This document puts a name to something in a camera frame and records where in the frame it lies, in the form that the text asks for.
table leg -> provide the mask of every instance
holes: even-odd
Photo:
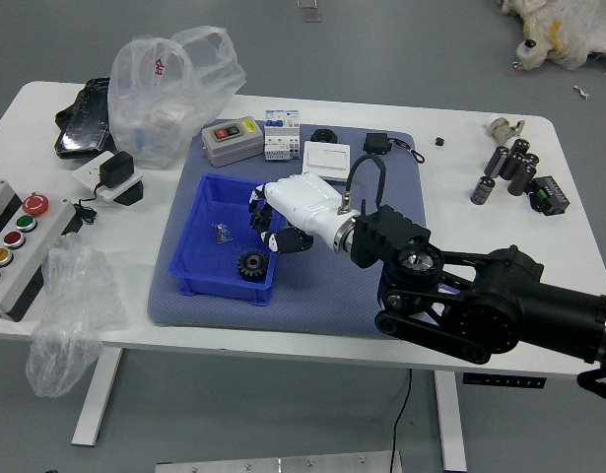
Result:
[[[445,472],[466,472],[467,462],[455,373],[434,372],[434,382],[437,391],[442,468]]]
[[[71,442],[73,445],[95,446],[122,351],[122,348],[103,347]]]

circuit breaker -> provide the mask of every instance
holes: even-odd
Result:
[[[297,160],[301,156],[301,122],[298,110],[265,112],[265,160]]]

white table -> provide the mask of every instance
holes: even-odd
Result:
[[[88,197],[87,190],[70,175],[81,163],[59,160],[53,149],[59,133],[54,114],[70,105],[81,89],[77,84],[27,84],[0,121],[0,178],[23,198],[32,191],[73,202]],[[306,123],[411,134],[427,159],[420,170],[432,244],[442,250],[482,253],[516,244],[546,265],[543,282],[606,294],[606,270],[548,120],[498,115],[511,123],[526,121],[523,136],[542,160],[539,174],[552,175],[571,201],[565,215],[547,218],[530,211],[523,197],[510,196],[501,183],[486,205],[469,201],[496,146],[486,129],[489,113],[235,96],[220,117],[261,117],[269,108],[298,109]],[[442,147],[435,145],[438,136],[445,140]],[[147,295],[181,169],[180,161],[165,169],[143,169],[142,201],[130,207],[95,202],[99,218],[81,230],[107,255],[128,314],[124,328],[101,334],[104,345],[114,348],[106,350],[98,364],[99,378],[106,384],[111,385],[122,348],[548,377],[574,377],[591,368],[583,361],[523,343],[511,353],[493,356],[486,365],[475,366],[399,340],[156,326],[147,315]],[[385,196],[385,201],[391,205],[392,196]],[[472,277],[471,273],[459,274]],[[21,322],[0,320],[0,338],[29,340],[45,304],[42,292]],[[99,367],[108,360],[109,368],[101,373]],[[101,389],[105,398],[108,390],[109,386]]]

red button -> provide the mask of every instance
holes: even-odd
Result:
[[[3,242],[8,248],[20,248],[23,244],[25,244],[25,236],[20,232],[9,232],[3,238]]]
[[[32,217],[39,217],[48,210],[48,198],[42,194],[30,195],[23,202],[23,210]]]

robotic arm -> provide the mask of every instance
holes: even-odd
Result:
[[[516,246],[489,254],[441,251],[430,244],[430,231],[379,205],[380,192],[375,212],[352,210],[349,188],[347,182],[342,196],[311,173],[267,183],[250,199],[251,224],[273,251],[309,249],[320,235],[361,268],[381,261],[374,322],[387,335],[479,365],[519,341],[599,362],[578,383],[606,398],[606,384],[598,382],[606,377],[606,296],[541,283],[543,265]],[[270,234],[272,209],[292,227]],[[448,273],[454,265],[473,267],[474,280]]]

